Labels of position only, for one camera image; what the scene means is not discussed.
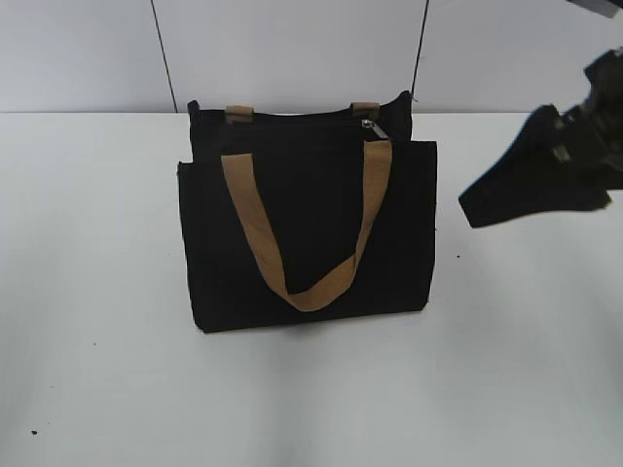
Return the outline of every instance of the tan handle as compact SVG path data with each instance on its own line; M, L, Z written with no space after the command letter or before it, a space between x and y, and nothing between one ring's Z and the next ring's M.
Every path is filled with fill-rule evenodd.
M381 109L379 102L352 102L350 107L354 117L372 120L373 122L379 117ZM228 124L234 122L252 124L254 112L253 107L247 107L246 105L228 105L225 108L225 122Z
M255 183L253 155L222 156L221 163L246 240L271 290L300 311L316 311L344 294L354 280L372 225L385 197L391 171L391 143L364 143L363 212L354 254L310 289L298 294L289 294L285 287L279 247Z

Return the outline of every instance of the zipper pull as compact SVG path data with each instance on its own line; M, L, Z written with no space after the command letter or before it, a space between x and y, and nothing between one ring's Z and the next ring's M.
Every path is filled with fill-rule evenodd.
M376 123L374 123L372 120L362 120L361 121L361 126L363 126L366 129L372 129L375 133L377 133L377 136L379 136L381 139L389 139L389 136L387 136L387 133L385 133L383 131L383 129L378 126Z

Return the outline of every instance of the bag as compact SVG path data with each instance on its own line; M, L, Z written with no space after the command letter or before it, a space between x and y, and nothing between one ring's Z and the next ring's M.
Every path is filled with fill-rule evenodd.
M400 99L295 117L189 104L194 161L178 180L200 329L423 309L436 145L408 141ZM363 107L366 118L353 115ZM245 120L226 122L236 115Z

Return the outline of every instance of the strap loop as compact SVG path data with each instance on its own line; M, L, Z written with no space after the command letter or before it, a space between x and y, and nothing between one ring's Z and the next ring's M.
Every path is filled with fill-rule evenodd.
M381 104L378 102L353 102L350 107L354 117L375 122L379 117Z
M253 123L253 107L245 105L228 105L225 108L225 122L232 124L240 122L242 124Z

